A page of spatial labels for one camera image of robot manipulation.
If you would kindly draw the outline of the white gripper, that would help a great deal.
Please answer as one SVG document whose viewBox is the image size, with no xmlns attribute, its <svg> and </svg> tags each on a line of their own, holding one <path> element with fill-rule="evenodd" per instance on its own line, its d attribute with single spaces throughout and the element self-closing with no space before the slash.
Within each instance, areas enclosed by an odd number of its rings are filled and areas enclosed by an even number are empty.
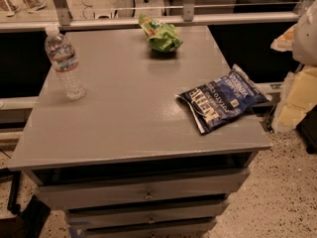
<svg viewBox="0 0 317 238">
<path fill-rule="evenodd" d="M 291 52 L 306 66 L 298 73 L 289 72 L 283 82 L 280 101 L 274 111 L 271 127 L 275 133 L 295 129 L 317 105 L 317 0 L 270 47 Z"/>
</svg>

